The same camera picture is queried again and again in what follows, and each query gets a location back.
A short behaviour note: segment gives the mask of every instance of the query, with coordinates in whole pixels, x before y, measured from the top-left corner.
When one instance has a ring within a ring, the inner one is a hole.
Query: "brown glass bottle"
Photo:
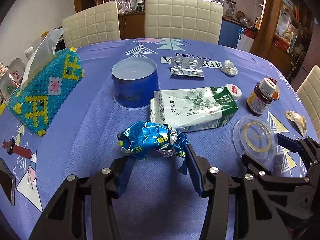
[[[276,90],[276,85],[269,79],[264,78],[257,84],[249,98],[247,99],[247,109],[255,116],[261,116],[272,102],[272,95]]]

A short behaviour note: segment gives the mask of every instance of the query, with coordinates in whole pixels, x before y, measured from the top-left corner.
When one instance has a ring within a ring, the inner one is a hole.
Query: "beaded tissue box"
[[[83,76],[76,49],[60,50],[23,91],[20,88],[15,91],[8,108],[26,127],[43,136],[61,104]]]

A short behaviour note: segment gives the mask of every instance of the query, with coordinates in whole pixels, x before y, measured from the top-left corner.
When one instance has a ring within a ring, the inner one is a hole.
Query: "blue foil wrapper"
[[[138,160],[145,160],[150,150],[158,150],[164,157],[175,155],[183,158],[179,172],[187,175],[185,147],[188,144],[188,138],[170,125],[136,122],[118,133],[117,137],[124,152]]]

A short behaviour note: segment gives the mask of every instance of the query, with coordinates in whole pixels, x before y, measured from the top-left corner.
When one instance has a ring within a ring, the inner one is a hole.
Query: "white bottle cap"
[[[264,78],[259,86],[261,92],[271,98],[273,93],[276,91],[277,86],[273,83],[273,81],[269,78]]]
[[[229,90],[230,94],[232,95],[235,101],[238,101],[242,96],[242,92],[240,88],[233,84],[226,84],[225,87]]]
[[[33,47],[32,46],[24,52],[24,55],[26,55],[28,60],[31,58],[32,54],[33,54]]]

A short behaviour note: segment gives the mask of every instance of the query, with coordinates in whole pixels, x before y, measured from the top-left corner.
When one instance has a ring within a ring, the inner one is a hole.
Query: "dining table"
[[[129,110],[114,102],[112,67],[129,57],[147,57],[157,64],[160,90],[222,87],[234,84],[242,96],[238,111],[229,123],[215,129],[186,133],[195,153],[210,165],[232,176],[243,176],[241,157],[233,143],[233,128],[246,116],[246,100],[264,77],[277,80],[279,100],[262,114],[275,133],[303,138],[296,124],[285,116],[287,110],[306,118],[307,136],[318,141],[312,122],[301,100],[288,81],[269,61],[251,53],[203,41],[174,38],[139,38],[109,41],[77,49],[84,78],[61,105],[42,137],[26,128],[5,108],[0,115],[0,141],[15,139],[31,150],[31,159],[9,155],[0,148],[2,158],[15,177],[15,203],[12,205],[0,188],[0,210],[21,238],[27,240],[55,191],[70,174],[88,177],[109,167],[123,156],[116,134],[137,121],[150,121],[150,108]],[[171,76],[171,57],[203,59],[202,79]],[[225,60],[238,69],[236,76],[221,71]],[[297,153],[277,146],[276,176],[303,177],[307,170]],[[148,154],[136,160],[126,191],[113,199],[116,223],[122,240],[199,239],[208,198],[201,198],[189,175],[177,170],[183,162],[175,156],[164,158]],[[233,239],[234,198],[229,198],[226,239]],[[92,240],[90,205],[86,205],[86,234]]]

